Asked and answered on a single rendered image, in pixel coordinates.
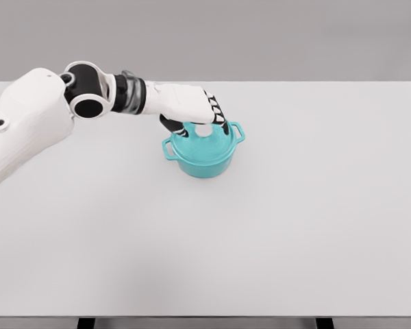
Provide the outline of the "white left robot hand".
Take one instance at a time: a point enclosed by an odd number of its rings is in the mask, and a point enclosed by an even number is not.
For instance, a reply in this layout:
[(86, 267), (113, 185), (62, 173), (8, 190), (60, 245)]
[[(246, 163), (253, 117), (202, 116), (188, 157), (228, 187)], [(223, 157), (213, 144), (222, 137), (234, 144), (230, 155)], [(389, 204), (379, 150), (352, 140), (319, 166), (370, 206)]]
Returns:
[(229, 135), (229, 125), (216, 97), (200, 86), (158, 84), (159, 120), (171, 133), (187, 138), (184, 123), (214, 124)]

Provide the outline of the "teal pot lid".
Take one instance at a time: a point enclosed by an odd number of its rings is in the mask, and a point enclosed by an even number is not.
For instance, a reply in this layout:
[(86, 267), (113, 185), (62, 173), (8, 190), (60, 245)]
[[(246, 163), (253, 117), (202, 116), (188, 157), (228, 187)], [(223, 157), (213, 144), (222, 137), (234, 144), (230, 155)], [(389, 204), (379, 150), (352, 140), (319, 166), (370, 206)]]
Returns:
[(220, 125), (210, 124), (212, 133), (200, 136), (196, 131), (197, 125), (185, 123), (184, 128), (188, 137), (171, 134), (173, 151), (181, 158), (190, 162), (206, 162), (219, 159), (228, 154), (236, 145), (237, 134), (228, 125), (229, 134), (225, 134)]

